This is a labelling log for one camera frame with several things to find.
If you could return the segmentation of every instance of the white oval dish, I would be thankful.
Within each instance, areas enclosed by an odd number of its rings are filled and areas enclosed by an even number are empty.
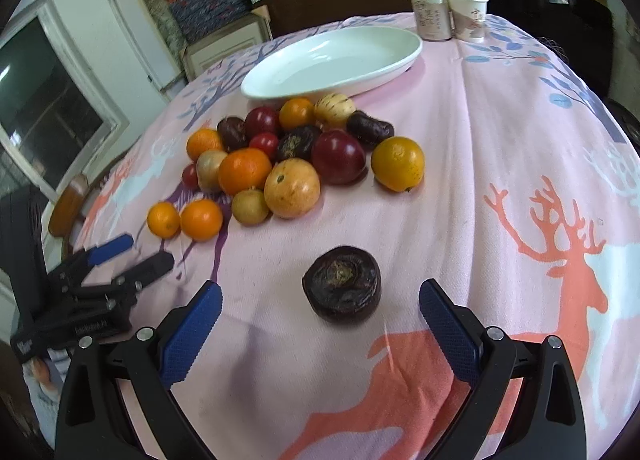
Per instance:
[[[269,55],[242,80],[252,99],[353,96],[391,81],[420,54],[419,36],[396,27],[351,27],[316,34]]]

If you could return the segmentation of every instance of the fruit pile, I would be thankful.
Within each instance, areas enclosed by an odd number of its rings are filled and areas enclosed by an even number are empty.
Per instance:
[[[202,128],[187,141],[193,161],[182,173],[184,185],[204,193],[233,197],[231,211],[242,225],[262,223],[271,213],[297,218],[311,211],[321,183],[349,184],[371,169],[386,188],[409,191],[422,180],[424,155],[411,139],[394,135],[394,127],[357,110],[343,94],[329,94],[315,105],[306,98],[286,101],[280,112],[267,106],[246,119],[225,117],[217,129]],[[153,206],[147,216],[152,233],[171,238],[180,229],[205,241],[222,227],[215,202],[200,199],[178,215],[169,202]]]

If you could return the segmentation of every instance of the table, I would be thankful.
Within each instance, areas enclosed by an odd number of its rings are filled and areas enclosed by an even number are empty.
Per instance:
[[[174,270],[140,294],[134,328],[158,325],[205,280],[221,285],[222,315],[172,388],[219,458],[425,454],[468,390],[418,311],[420,284],[432,277],[485,325],[518,339],[563,339],[589,456],[599,458],[640,398],[640,161],[570,67],[506,20],[489,16],[482,44],[426,42],[409,71],[354,98],[424,150],[425,180],[411,193],[384,191],[370,172],[352,187],[324,186],[304,218],[255,228],[241,227],[230,199],[217,195],[225,223],[208,243],[160,241],[146,228],[155,202],[180,209],[194,198],[180,182],[188,135],[254,106],[239,85],[255,63],[305,36],[365,24],[415,29],[411,14],[350,18],[232,55],[192,82],[89,213],[80,244],[123,232],[136,241],[90,279],[160,248],[174,254]],[[306,269],[341,244],[372,253],[382,272],[380,305],[355,328],[319,319],[302,291]],[[122,391],[146,451],[161,457],[130,386]],[[513,393],[484,455],[497,446]]]

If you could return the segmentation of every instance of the red tomato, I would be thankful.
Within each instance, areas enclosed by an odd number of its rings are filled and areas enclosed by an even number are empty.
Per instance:
[[[198,188],[198,174],[196,173],[196,165],[191,163],[189,166],[185,167],[182,172],[182,182],[187,189],[192,189],[195,191]]]
[[[316,139],[311,163],[327,184],[347,184],[363,173],[367,158],[355,137],[342,130],[329,130]]]
[[[264,151],[267,157],[273,161],[276,158],[276,150],[278,149],[278,136],[273,132],[258,133],[251,141],[250,148],[258,148]]]
[[[244,131],[249,140],[264,132],[279,133],[280,121],[278,120],[278,113],[268,106],[254,108],[246,115]]]

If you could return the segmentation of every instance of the yellow fruit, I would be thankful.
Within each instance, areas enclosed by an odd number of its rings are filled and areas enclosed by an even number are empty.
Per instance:
[[[355,103],[345,94],[327,94],[314,108],[316,119],[330,128],[344,128],[354,111]]]
[[[297,218],[311,211],[320,197],[320,179],[302,159],[277,164],[264,184],[264,199],[280,218]]]
[[[147,213],[146,225],[153,234],[167,240],[180,232],[180,215],[171,202],[158,202]]]
[[[242,225],[258,225],[269,216],[264,193],[259,189],[246,189],[238,193],[231,203],[231,212]]]
[[[278,119],[286,132],[297,126],[312,125],[316,121],[314,104],[304,97],[289,99],[282,105]]]
[[[371,169],[379,183],[392,191],[409,191],[424,175],[424,154],[407,137],[390,137],[371,154]]]

